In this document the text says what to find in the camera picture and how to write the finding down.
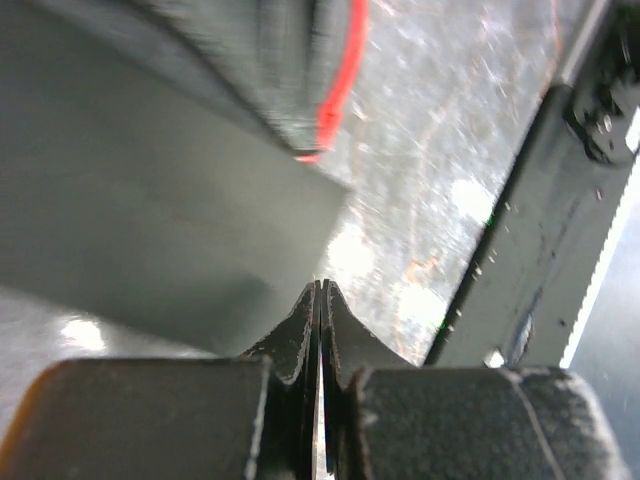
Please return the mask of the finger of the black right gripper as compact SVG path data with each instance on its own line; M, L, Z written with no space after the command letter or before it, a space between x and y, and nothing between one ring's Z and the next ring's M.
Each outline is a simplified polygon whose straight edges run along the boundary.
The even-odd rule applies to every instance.
M126 1L181 92L296 153L320 147L346 52L347 1Z

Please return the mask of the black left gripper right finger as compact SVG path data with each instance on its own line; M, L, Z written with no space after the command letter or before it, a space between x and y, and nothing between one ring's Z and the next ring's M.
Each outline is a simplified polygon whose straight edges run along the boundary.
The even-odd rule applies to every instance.
M420 368L322 285L326 465L337 479L627 479L600 402L559 368Z

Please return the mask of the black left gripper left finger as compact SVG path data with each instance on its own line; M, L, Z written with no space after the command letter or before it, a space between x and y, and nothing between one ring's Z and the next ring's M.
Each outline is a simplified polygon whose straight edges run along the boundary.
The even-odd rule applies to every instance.
M86 358L27 389L5 479L311 479L322 289L236 358Z

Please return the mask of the black network switch box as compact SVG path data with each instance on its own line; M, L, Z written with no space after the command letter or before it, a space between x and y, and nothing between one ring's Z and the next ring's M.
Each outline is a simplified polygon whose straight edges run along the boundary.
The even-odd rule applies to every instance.
M349 191L181 92L82 2L1 5L1 281L236 354L289 311Z

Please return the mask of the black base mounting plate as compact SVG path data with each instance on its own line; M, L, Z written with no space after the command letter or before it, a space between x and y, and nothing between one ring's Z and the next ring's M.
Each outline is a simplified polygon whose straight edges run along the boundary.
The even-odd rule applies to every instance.
M587 156L571 97L545 95L426 365L567 365L633 167Z

